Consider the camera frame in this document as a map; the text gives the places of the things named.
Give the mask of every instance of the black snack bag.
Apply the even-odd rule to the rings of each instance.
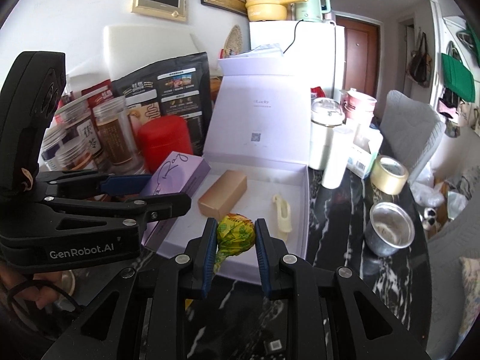
[[[138,118],[134,130],[160,115],[179,115],[187,121],[194,155],[203,154],[212,118],[206,52],[154,62],[111,85],[115,96],[126,97],[130,118]]]

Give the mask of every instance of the qr code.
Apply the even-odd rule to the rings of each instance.
[[[275,340],[270,342],[270,350],[273,352],[275,350],[282,349],[282,342],[280,340]]]

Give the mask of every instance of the green electric kettle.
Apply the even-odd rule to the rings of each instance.
[[[322,9],[321,0],[308,0],[295,5],[295,19],[304,21],[322,21],[323,14],[330,12],[330,0],[325,0],[326,9]]]

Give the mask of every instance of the stainless steel cup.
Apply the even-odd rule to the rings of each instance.
[[[364,234],[370,250],[379,257],[387,257],[410,246],[415,237],[415,227],[403,208],[383,202],[371,208]]]

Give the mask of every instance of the pink cup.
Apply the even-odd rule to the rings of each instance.
[[[357,91],[348,91],[345,102],[351,110],[366,112],[373,112],[377,104],[373,97]]]
[[[345,105],[344,109],[345,109],[345,116],[348,119],[352,119],[363,126],[369,126],[371,123],[371,119],[374,117],[373,111],[369,112],[369,111],[355,110],[355,109],[351,109],[348,105]]]

